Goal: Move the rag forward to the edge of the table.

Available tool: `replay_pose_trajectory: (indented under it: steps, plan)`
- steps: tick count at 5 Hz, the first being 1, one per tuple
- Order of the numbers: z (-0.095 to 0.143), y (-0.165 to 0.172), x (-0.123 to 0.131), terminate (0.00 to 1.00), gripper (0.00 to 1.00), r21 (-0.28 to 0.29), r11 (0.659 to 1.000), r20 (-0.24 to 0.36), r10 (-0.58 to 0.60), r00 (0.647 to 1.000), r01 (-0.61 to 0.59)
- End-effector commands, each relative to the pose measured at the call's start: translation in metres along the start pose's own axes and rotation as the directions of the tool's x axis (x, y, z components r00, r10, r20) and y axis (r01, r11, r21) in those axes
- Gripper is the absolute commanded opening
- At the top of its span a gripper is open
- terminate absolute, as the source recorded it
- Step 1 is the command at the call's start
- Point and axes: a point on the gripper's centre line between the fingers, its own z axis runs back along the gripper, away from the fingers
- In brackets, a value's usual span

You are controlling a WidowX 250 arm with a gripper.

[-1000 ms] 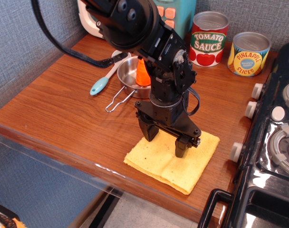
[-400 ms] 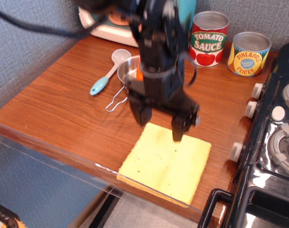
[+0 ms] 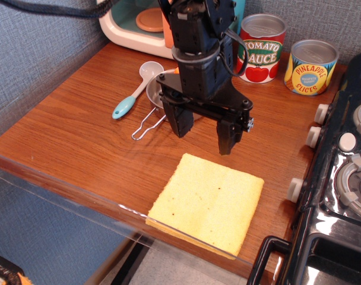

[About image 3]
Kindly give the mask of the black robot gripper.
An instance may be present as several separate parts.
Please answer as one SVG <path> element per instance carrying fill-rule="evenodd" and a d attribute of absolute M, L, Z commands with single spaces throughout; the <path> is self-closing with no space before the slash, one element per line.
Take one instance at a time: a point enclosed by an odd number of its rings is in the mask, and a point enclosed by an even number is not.
<path fill-rule="evenodd" d="M 156 77 L 160 99 L 174 134 L 182 138 L 194 125 L 194 115 L 217 122 L 219 153 L 229 155 L 243 132 L 254 124 L 252 101 L 234 87 L 231 69 L 218 56 L 209 61 L 178 61 L 179 73 Z"/>

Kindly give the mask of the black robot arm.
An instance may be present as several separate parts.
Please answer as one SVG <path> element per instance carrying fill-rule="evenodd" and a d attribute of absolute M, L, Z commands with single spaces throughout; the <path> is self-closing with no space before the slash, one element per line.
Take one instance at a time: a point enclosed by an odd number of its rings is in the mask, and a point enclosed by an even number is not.
<path fill-rule="evenodd" d="M 246 63 L 235 73 L 233 42 L 245 46 L 230 29 L 235 21 L 235 1 L 160 1 L 173 37 L 172 56 L 178 74 L 159 75 L 160 98 L 173 132 L 184 137 L 198 114 L 217 122 L 219 152 L 229 155 L 243 132 L 253 126 L 253 103 L 239 92 L 232 78 L 245 72 Z"/>

